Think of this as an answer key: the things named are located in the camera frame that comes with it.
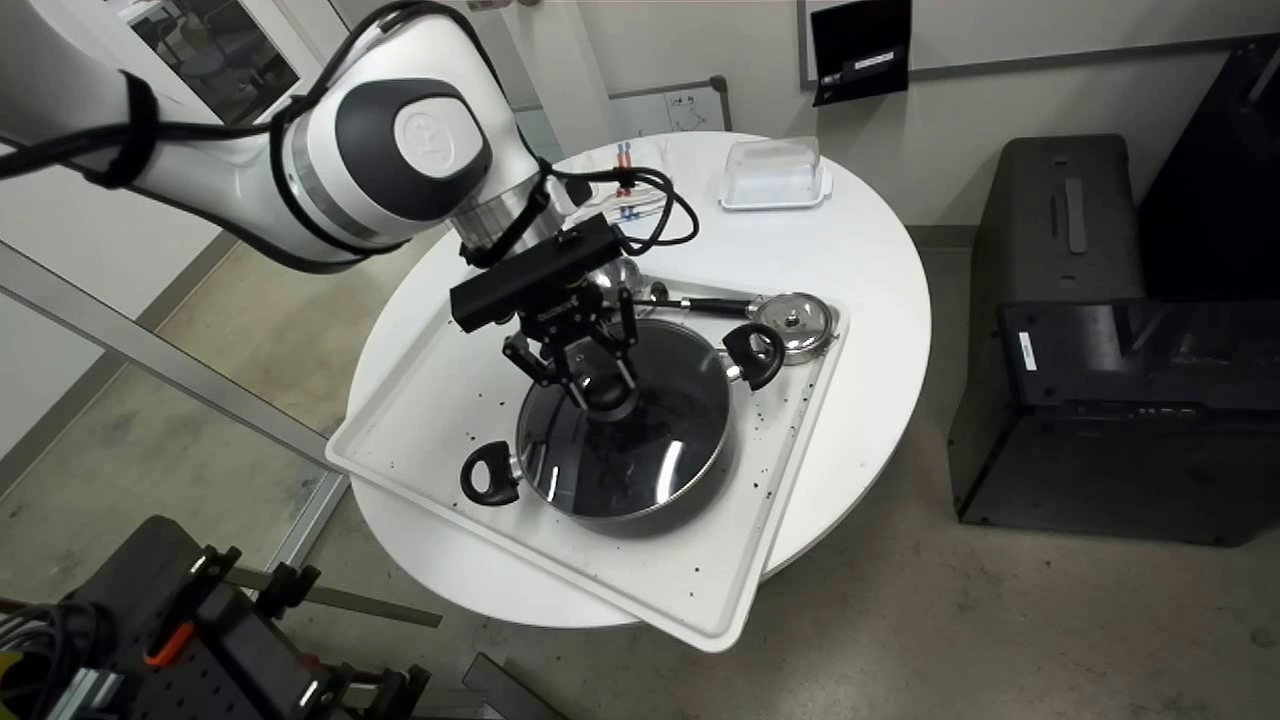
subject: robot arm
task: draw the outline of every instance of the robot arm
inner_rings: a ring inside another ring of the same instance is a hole
[[[132,120],[128,80],[72,48],[32,0],[4,0],[0,136],[40,144]],[[292,268],[332,272],[428,224],[520,208],[540,164],[464,20],[392,4],[360,24],[340,68],[272,132],[164,140],[128,188],[216,220]],[[160,96],[160,120],[188,120]],[[104,172],[116,148],[76,156]]]

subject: gray floor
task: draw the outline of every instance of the gray floor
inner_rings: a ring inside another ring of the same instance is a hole
[[[344,280],[296,280],[232,252],[164,332],[332,428],[352,352],[408,264],[400,256]],[[492,652],[572,716],[1280,716],[1280,532],[1208,552],[976,532],[952,520],[944,428],[964,380],[968,244],[932,236],[924,264],[936,356],[896,468],[812,556],[764,584],[732,652],[700,656],[648,628],[540,632],[448,608],[388,564],[352,508],[316,556],[324,584],[436,608],[444,624],[304,608],[288,628],[320,656],[432,668],[432,704],[444,716],[472,704],[456,692],[472,652]],[[128,376],[4,496],[0,588],[16,568],[36,568],[40,552],[92,568],[156,496],[216,544],[244,532],[268,548],[292,512],[304,464],[252,440],[228,444],[240,428],[216,416],[188,412],[176,424],[172,412],[188,400],[152,380],[120,384]],[[208,484],[244,496],[236,508],[204,508],[216,496]],[[60,512],[96,520],[72,536],[40,528]],[[64,588],[80,572],[44,576],[36,588]]]

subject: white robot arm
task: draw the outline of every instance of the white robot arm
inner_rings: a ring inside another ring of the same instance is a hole
[[[40,148],[96,128],[112,144],[56,160],[100,180],[116,164],[116,184],[292,268],[336,272],[448,216],[464,244],[488,244],[540,192],[484,48],[440,4],[388,4],[276,128],[240,132],[192,128],[164,96],[148,108],[140,80],[72,48],[32,0],[4,0],[0,28],[0,140]]]

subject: white tray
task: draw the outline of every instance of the white tray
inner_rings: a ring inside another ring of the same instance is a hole
[[[672,320],[704,332],[712,344],[732,328],[732,320]],[[784,368],[756,396],[736,384],[732,464],[720,468],[724,476],[708,504],[680,524],[664,520],[664,512],[628,524],[572,520],[532,492],[520,492],[508,508],[464,500],[460,464],[488,440],[512,444],[528,380],[500,356],[500,340],[512,328],[464,336],[448,308],[424,316],[420,336],[384,384],[336,428],[328,456],[356,480],[700,652],[724,652],[748,624],[824,388],[844,352],[844,328],[848,312],[840,312],[840,332],[820,360]]]

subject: round white table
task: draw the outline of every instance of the round white table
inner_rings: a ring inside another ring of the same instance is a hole
[[[768,556],[768,572],[776,572],[820,544],[896,452],[924,388],[932,312],[908,228],[840,164],[824,160],[832,196],[812,212],[720,212],[716,184],[736,140],[748,136],[680,132],[644,140],[660,148],[664,172],[692,200],[704,232],[684,248],[648,252],[640,272],[752,292],[804,288],[852,316],[844,336],[848,348],[840,352],[788,516]],[[456,256],[456,232],[448,232],[380,312],[360,352],[348,408],[372,396],[396,356],[408,352],[428,308],[448,304],[448,288],[464,276],[468,268]],[[372,484],[352,480],[352,488],[372,536],[392,560],[460,608],[536,628],[632,624],[620,608],[384,496]]]

